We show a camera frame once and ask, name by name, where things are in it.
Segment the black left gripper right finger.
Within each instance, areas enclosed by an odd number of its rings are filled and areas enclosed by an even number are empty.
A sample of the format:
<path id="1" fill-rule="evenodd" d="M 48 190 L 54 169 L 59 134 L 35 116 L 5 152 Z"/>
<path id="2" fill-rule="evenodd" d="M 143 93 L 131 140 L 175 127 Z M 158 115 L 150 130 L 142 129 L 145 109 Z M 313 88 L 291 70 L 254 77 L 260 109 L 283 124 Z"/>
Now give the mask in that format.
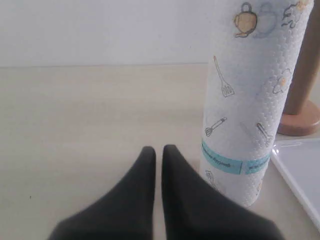
<path id="1" fill-rule="evenodd" d="M 212 188 L 179 149 L 163 148 L 162 204 L 168 240 L 282 240 L 276 224 Z"/>

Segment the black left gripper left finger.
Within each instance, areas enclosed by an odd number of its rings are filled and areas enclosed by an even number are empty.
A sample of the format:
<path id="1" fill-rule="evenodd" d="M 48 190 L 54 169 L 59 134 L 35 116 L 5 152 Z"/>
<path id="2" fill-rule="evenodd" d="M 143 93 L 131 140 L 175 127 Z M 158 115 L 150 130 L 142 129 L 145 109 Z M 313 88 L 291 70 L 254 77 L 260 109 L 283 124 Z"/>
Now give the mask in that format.
<path id="1" fill-rule="evenodd" d="M 123 178 L 103 197 L 62 220 L 50 240 L 151 240 L 156 152 L 142 148 Z"/>

